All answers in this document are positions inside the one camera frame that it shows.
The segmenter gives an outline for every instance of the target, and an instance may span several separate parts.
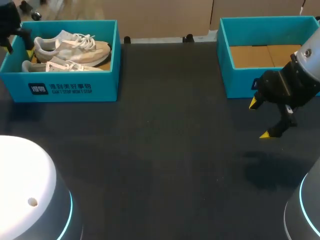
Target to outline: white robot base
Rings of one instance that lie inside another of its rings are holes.
[[[0,196],[0,240],[81,240],[77,204],[34,142],[0,136]]]
[[[320,240],[320,160],[286,203],[283,215],[288,240]]]

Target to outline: dark table surface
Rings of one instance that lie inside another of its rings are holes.
[[[42,146],[83,213],[84,240],[285,240],[287,200],[320,156],[320,98],[280,117],[227,99],[215,43],[122,47],[117,102],[13,104],[0,134]]]

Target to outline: glowing blue ring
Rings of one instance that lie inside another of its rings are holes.
[[[67,231],[67,228],[68,228],[68,226],[70,224],[70,220],[71,220],[71,216],[72,216],[72,209],[74,208],[74,204],[73,204],[73,201],[72,201],[72,196],[71,196],[71,192],[70,191],[69,191],[69,194],[70,194],[70,201],[71,201],[69,218],[68,218],[68,221],[66,221],[64,229],[62,230],[60,236],[56,240],[61,240],[61,238],[64,236],[64,234]]]
[[[304,205],[302,203],[302,198],[301,198],[301,191],[302,191],[302,184],[304,183],[304,180],[306,178],[308,174],[306,174],[301,182],[301,185],[300,185],[300,190],[299,190],[299,198],[300,198],[300,205],[301,205],[301,209],[302,209],[302,212],[303,212],[303,215],[306,219],[306,221],[309,223],[310,227],[313,229],[313,231],[315,231],[315,233],[320,237],[320,232],[316,229],[316,227],[312,224],[312,222],[310,221],[306,211],[305,211],[305,208],[304,208]]]

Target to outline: screw hole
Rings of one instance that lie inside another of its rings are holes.
[[[310,57],[310,56],[311,56],[311,49],[307,49],[307,50],[305,51],[305,53],[304,53],[304,56],[305,56],[306,58]]]
[[[35,198],[30,197],[30,198],[28,199],[28,204],[29,204],[31,207],[36,207],[36,206],[38,206],[38,201],[37,201]]]

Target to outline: shoelace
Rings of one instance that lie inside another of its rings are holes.
[[[67,60],[66,62],[70,64],[65,64],[64,66],[68,68],[69,72],[74,72],[74,71],[84,71],[85,67],[79,63],[76,63],[74,61]]]
[[[91,50],[96,46],[96,42],[94,40],[94,35],[90,36],[89,34],[83,35],[79,33],[73,34],[74,37],[76,37],[76,42],[78,44],[74,45],[72,48],[82,48],[85,50]]]

